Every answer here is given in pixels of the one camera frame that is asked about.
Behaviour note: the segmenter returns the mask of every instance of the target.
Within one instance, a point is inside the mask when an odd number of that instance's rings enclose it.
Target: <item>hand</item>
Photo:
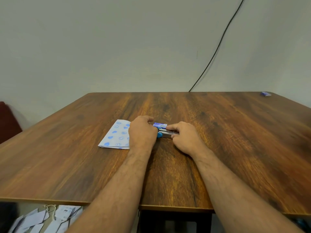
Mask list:
[[[152,122],[153,117],[138,116],[135,118],[128,129],[130,135],[130,149],[142,149],[151,153],[156,142],[158,129],[148,122]]]
[[[171,136],[173,143],[178,149],[190,155],[193,159],[197,153],[208,149],[196,128],[190,123],[179,122],[167,125],[166,129],[179,131],[179,134],[173,134]]]

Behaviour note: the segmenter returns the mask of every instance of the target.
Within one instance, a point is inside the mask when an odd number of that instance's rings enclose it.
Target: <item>black cable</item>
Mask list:
[[[228,27],[229,27],[231,21],[232,21],[233,18],[235,17],[236,13],[239,11],[240,7],[241,7],[242,4],[243,4],[243,1],[244,1],[244,0],[241,1],[241,3],[240,3],[240,5],[239,5],[238,9],[236,10],[236,12],[234,13],[234,15],[233,15],[232,18],[230,19],[230,21],[229,21],[229,23],[228,23],[228,25],[227,25],[227,27],[226,27],[224,33],[222,34],[222,37],[221,37],[220,42],[219,42],[219,44],[218,44],[218,47],[217,47],[217,49],[215,50],[215,53],[214,53],[213,57],[211,58],[210,62],[208,63],[208,65],[206,66],[205,70],[208,68],[208,66],[209,66],[210,63],[212,62],[212,60],[213,60],[213,58],[214,58],[216,52],[218,51],[218,48],[219,48],[219,46],[220,46],[220,44],[221,44],[221,42],[222,42],[222,39],[224,38],[224,35],[225,35],[225,33],[226,33],[226,31],[227,31],[227,29],[228,29]],[[192,88],[193,88],[193,87],[196,85],[196,83],[200,80],[200,78],[201,78],[202,75],[204,74],[205,70],[203,71],[203,73],[201,74],[201,76],[198,78],[198,80],[195,82],[195,84],[192,86]]]

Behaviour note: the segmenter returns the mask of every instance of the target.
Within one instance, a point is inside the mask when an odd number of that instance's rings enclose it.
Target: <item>wooden table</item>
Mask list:
[[[117,119],[187,121],[237,176],[287,215],[311,215],[311,109],[259,92],[90,93],[0,145],[0,200],[90,203],[127,150],[97,145]],[[193,160],[158,139],[141,209],[212,212]]]

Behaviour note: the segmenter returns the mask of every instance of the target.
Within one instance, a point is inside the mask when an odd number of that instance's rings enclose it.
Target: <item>pile of paper tags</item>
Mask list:
[[[44,233],[64,233],[82,212],[81,206],[59,205],[55,211],[54,219]],[[27,215],[17,218],[8,233],[39,233],[44,225],[43,222],[49,218],[50,214],[52,212],[49,213],[47,210],[38,212],[38,209],[35,209]]]

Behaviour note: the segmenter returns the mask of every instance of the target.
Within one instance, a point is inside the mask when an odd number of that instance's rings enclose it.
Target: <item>person's left hand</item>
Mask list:
[[[152,122],[153,117],[138,116],[135,118],[128,129],[130,135],[130,149],[141,149],[151,152],[156,142],[158,129],[148,122]]]

